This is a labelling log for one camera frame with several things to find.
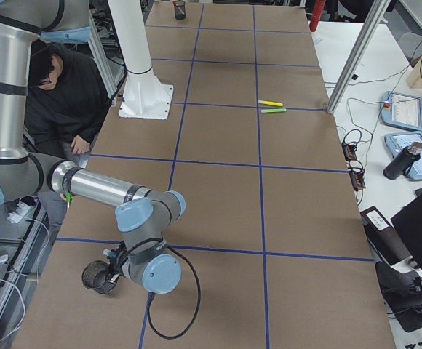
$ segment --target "power strip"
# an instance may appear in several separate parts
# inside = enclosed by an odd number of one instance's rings
[[[353,161],[357,159],[355,147],[353,145],[342,143],[342,151],[346,161]]]
[[[17,204],[17,209],[15,210],[15,212],[9,213],[7,220],[9,220],[11,223],[17,224],[23,218],[25,218],[25,216],[30,212],[30,210],[31,210],[31,206],[23,202],[19,202]]]
[[[354,187],[355,191],[363,190],[366,188],[365,182],[362,176],[359,176],[354,170],[349,171],[351,185]]]

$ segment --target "red object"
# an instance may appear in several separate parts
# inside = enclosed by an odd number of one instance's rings
[[[310,20],[310,31],[316,31],[318,28],[318,22],[321,19],[322,10],[325,8],[326,0],[316,0],[314,5],[313,14]]]

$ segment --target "tablet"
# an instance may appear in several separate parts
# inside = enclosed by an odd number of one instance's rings
[[[390,133],[384,136],[387,148],[391,151],[392,157],[395,157],[403,148],[413,142],[422,143],[422,132],[403,132]],[[413,163],[410,172],[407,175],[411,180],[422,180],[422,151],[418,161]]]
[[[386,91],[382,101],[381,118],[384,124],[422,131],[422,98]]]

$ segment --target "robotic arm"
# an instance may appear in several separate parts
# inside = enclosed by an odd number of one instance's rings
[[[143,27],[141,12],[133,15],[140,16]],[[174,191],[161,193],[96,174],[71,161],[28,153],[22,147],[31,43],[40,37],[59,42],[86,41],[87,33],[88,0],[0,0],[0,205],[53,190],[116,207],[124,241],[118,249],[105,252],[109,265],[97,261],[87,267],[85,286],[107,293],[123,275],[149,292],[168,293],[180,280],[180,265],[164,253],[167,245],[162,231],[182,215],[184,198]],[[148,59],[149,53],[141,64]]]

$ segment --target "marker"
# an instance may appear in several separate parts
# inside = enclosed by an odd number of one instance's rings
[[[262,114],[266,113],[285,113],[286,108],[274,108],[274,109],[261,109]]]
[[[67,208],[70,208],[72,202],[72,194],[65,193],[65,201],[67,202]]]
[[[283,107],[284,106],[284,103],[271,102],[270,100],[259,100],[258,103],[264,104],[264,105],[273,105],[274,107]]]

